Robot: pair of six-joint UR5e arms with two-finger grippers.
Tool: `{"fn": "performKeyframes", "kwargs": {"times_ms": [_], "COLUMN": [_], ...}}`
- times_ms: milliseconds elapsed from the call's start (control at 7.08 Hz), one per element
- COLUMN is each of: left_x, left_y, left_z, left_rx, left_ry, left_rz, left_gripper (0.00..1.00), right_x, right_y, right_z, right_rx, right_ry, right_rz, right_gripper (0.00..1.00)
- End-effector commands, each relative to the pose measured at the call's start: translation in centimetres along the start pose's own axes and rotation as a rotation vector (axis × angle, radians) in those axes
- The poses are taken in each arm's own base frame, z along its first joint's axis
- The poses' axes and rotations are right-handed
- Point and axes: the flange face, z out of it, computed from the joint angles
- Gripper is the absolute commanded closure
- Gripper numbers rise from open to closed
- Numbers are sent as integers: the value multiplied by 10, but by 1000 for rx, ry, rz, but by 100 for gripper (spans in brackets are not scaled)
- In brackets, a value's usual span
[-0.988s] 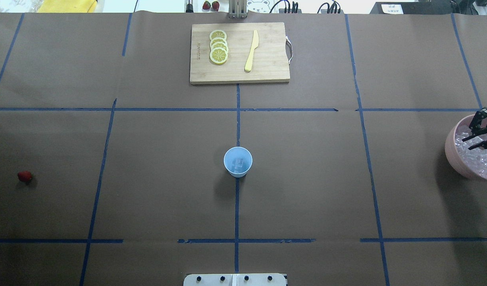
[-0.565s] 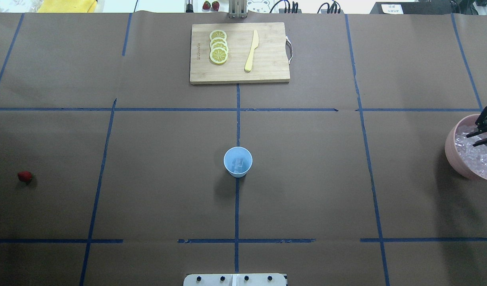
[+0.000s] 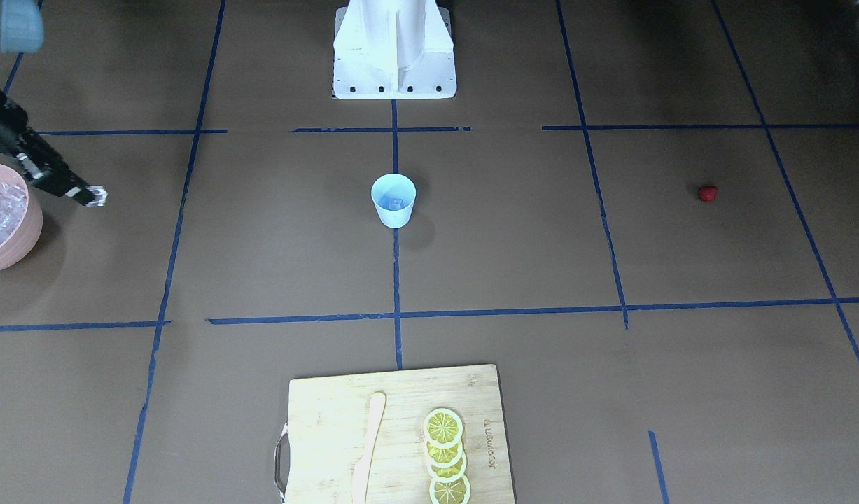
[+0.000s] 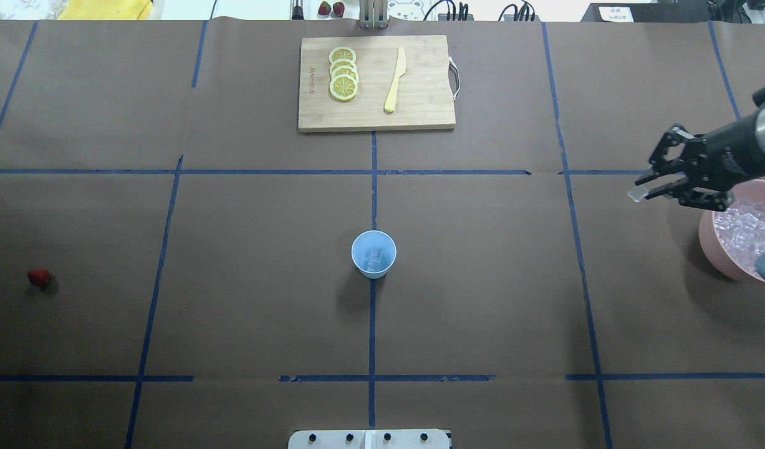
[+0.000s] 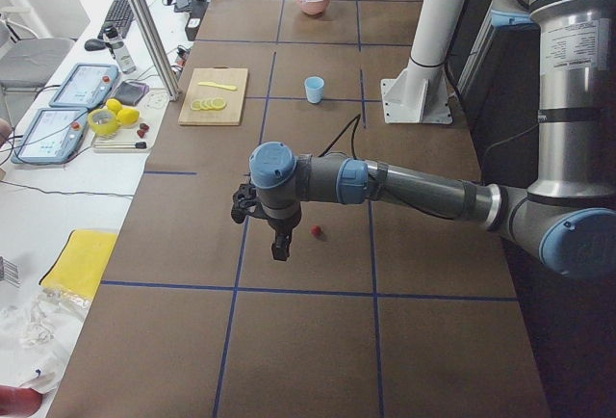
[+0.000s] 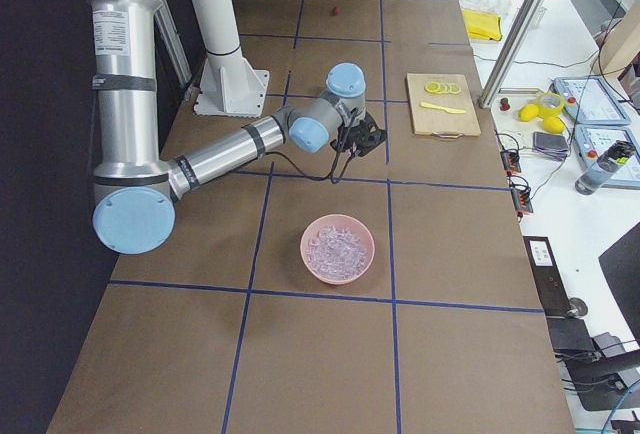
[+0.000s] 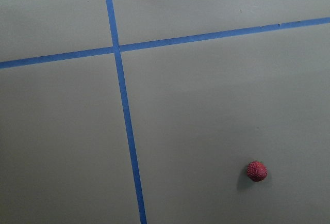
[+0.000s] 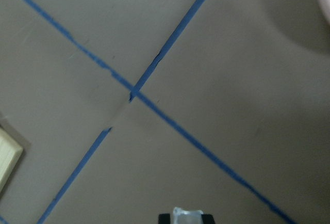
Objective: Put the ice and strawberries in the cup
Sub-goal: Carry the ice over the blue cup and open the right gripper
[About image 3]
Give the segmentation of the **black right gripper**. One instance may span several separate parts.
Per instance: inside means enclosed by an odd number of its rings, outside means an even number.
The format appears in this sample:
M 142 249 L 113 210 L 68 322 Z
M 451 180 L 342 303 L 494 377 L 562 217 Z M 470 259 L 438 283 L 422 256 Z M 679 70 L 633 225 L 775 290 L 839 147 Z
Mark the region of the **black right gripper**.
M 75 174 L 54 147 L 29 131 L 27 112 L 0 90 L 0 154 L 16 157 L 26 181 L 35 188 L 87 207 L 97 205 L 97 187 Z

